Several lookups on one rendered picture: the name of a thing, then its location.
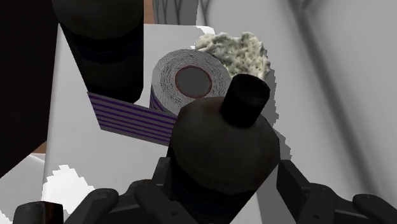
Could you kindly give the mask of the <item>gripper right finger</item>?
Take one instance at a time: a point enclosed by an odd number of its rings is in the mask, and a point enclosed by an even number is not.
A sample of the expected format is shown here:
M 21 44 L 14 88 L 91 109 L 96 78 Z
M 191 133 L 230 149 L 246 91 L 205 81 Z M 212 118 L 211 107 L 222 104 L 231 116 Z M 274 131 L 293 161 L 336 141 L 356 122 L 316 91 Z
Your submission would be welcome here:
M 372 194 L 351 201 L 330 187 L 309 182 L 290 160 L 281 160 L 277 191 L 296 224 L 397 224 L 397 208 Z

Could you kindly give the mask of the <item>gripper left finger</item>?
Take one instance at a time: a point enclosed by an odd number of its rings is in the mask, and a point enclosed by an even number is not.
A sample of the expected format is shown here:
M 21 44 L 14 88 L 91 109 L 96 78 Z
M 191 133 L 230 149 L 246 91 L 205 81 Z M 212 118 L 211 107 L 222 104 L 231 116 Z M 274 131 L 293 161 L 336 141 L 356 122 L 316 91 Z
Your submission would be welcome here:
M 171 159 L 159 159 L 153 177 L 133 182 L 119 195 L 110 188 L 90 192 L 64 224 L 198 224 L 169 199 Z

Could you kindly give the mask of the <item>dark bottle with black cap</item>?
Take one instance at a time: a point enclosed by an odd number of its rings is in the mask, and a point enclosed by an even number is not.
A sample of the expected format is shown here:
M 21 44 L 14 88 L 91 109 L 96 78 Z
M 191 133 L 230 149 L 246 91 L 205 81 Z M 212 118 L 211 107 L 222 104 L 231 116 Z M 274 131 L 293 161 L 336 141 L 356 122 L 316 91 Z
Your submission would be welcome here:
M 261 112 L 265 81 L 232 78 L 224 97 L 181 108 L 168 156 L 171 194 L 198 224 L 230 224 L 280 161 L 279 138 Z

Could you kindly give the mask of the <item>black cylinder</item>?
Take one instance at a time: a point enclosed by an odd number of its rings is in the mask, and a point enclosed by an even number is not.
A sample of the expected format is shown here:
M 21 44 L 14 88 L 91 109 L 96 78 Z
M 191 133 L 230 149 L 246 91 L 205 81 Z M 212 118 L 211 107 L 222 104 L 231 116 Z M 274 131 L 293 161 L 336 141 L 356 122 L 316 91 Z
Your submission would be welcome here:
M 37 201 L 19 205 L 13 217 L 13 224 L 63 224 L 64 213 L 61 204 Z

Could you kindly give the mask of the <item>purple striped toilet paper roll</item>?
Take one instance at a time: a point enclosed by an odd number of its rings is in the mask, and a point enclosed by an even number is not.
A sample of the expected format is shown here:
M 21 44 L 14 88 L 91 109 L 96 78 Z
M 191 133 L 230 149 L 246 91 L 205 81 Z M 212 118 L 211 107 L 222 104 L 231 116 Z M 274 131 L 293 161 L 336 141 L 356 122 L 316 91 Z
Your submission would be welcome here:
M 147 107 L 98 94 L 88 97 L 102 130 L 167 146 L 180 109 L 195 99 L 224 96 L 230 82 L 219 60 L 181 49 L 153 68 Z

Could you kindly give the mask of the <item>beige sponge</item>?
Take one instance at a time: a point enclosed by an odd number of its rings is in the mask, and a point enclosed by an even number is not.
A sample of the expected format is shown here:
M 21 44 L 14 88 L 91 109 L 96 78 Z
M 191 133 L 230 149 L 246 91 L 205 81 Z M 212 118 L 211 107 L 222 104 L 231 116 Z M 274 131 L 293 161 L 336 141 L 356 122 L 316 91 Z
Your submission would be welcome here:
M 195 49 L 219 60 L 231 77 L 250 74 L 265 81 L 271 63 L 263 42 L 251 32 L 233 37 L 225 32 L 205 34 L 195 42 Z

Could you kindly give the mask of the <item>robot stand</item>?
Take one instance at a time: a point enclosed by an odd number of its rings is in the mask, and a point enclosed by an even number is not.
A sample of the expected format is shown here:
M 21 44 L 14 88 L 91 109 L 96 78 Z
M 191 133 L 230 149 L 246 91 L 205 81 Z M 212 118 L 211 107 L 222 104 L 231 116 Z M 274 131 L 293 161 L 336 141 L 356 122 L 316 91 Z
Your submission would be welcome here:
M 0 178 L 47 139 L 57 28 L 51 0 L 0 0 Z

